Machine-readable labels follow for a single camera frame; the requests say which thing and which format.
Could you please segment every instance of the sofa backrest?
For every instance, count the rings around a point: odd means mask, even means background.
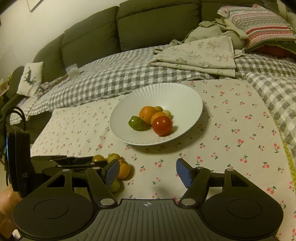
[[[42,83],[50,82],[66,74],[63,56],[60,49],[63,34],[48,43],[35,56],[33,62],[43,62]]]
[[[64,33],[61,50],[65,67],[78,67],[121,52],[116,25],[118,7],[97,12]]]
[[[22,74],[24,72],[24,66],[20,66],[14,70],[12,73],[10,82],[9,82],[9,89],[6,91],[5,95],[10,99],[12,98],[16,93],[18,89],[18,85],[20,83],[20,78],[22,77]]]
[[[254,4],[265,7],[277,14],[279,13],[276,0],[201,0],[201,18],[202,21],[215,21],[216,18],[221,18],[221,16],[217,14],[220,7],[252,7]]]
[[[117,13],[121,50],[181,41],[200,21],[200,0],[128,0]]]

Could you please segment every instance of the folded cloth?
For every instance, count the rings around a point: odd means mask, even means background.
[[[217,36],[169,47],[151,61],[168,67],[235,77],[234,51],[230,37]]]
[[[196,40],[211,38],[215,36],[225,35],[231,37],[233,48],[235,50],[241,50],[245,45],[245,39],[248,39],[248,35],[234,26],[234,24],[226,19],[217,19],[214,22],[202,21],[199,26],[192,30],[183,41],[172,40],[164,49],[189,43]]]

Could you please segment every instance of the striped pillow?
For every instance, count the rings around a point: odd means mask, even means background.
[[[218,14],[249,36],[249,42],[243,50],[256,49],[266,41],[296,40],[295,32],[287,21],[257,4],[253,7],[221,7]]]

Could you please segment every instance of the small yellow fruit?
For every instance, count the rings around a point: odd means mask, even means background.
[[[161,106],[155,106],[154,109],[156,109],[157,112],[163,111],[163,108],[161,108]]]
[[[119,160],[120,159],[120,156],[116,153],[112,153],[110,154],[108,157],[107,157],[107,162],[110,163],[112,162],[114,159],[117,159]]]
[[[124,179],[129,175],[131,171],[131,166],[123,159],[119,160],[119,163],[120,163],[120,169],[119,169],[119,174],[117,178]]]
[[[154,121],[157,117],[160,117],[160,116],[166,116],[166,114],[163,113],[163,112],[156,112],[156,113],[151,117],[151,125],[152,125],[153,121]]]
[[[113,184],[111,185],[111,187],[109,188],[109,191],[114,193],[117,192],[120,188],[120,182],[115,179],[115,181],[113,182]]]
[[[163,113],[165,113],[167,117],[169,117],[170,119],[172,119],[171,112],[169,112],[168,110],[164,110]]]
[[[106,158],[104,158],[102,155],[95,155],[92,159],[92,162],[98,162],[98,161],[105,161]]]

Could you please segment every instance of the yellow fruit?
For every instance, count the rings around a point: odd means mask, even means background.
[[[98,161],[105,161],[106,159],[102,155],[95,155],[92,159],[92,162],[98,162]]]
[[[113,184],[111,185],[111,187],[109,188],[109,191],[114,193],[117,192],[120,188],[120,182],[115,179],[115,181],[113,182]]]
[[[116,153],[112,153],[110,154],[108,157],[107,157],[107,162],[110,163],[112,162],[114,159],[117,159],[119,160],[120,159],[120,156]]]
[[[119,163],[120,163],[120,169],[119,169],[119,174],[118,174],[117,178],[124,179],[129,175],[129,173],[131,171],[131,167],[123,159],[119,160]]]
[[[151,117],[157,112],[152,106],[145,106],[141,109],[139,117],[146,122],[147,125],[151,124]]]
[[[163,111],[163,108],[161,108],[161,106],[155,106],[154,109],[156,109],[157,112]]]
[[[156,113],[151,117],[151,125],[152,125],[153,121],[154,121],[157,117],[160,117],[160,116],[166,116],[166,114],[163,113],[163,112],[156,112]]]
[[[168,110],[164,110],[163,113],[165,113],[167,117],[172,119],[173,116],[172,116],[171,112],[169,112]]]

